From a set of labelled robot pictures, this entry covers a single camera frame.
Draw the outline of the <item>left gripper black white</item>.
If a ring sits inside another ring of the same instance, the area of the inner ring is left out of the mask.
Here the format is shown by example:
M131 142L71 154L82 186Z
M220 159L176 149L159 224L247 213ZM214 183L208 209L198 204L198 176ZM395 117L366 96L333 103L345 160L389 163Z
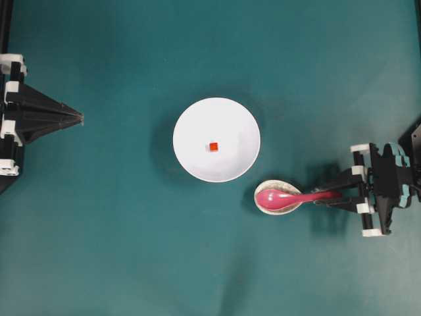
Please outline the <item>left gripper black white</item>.
M22 55L1 54L1 76L6 75L9 80L1 90L1 192L22 173L24 145L84 122L77 110L24 84L27 68ZM20 105L50 113L23 113L21 117Z

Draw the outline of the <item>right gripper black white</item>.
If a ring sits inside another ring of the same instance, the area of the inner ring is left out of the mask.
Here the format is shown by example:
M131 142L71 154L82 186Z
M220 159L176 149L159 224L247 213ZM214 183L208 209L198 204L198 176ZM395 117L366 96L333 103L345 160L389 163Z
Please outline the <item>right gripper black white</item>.
M370 156L371 167L350 167L344 171L330 167L316 177L311 192L343 191L354 189L366 193L366 183L374 196L374 210L379 216L380 228L363 230L363 236L386 236L391 234L394 208L405 209L411 204L411 163L401 145L389 142L382 153L375 144L358 144L350 147L351 153ZM337 197L321 199L315 205L324 205L358 213L357 205L366 205L365 197Z

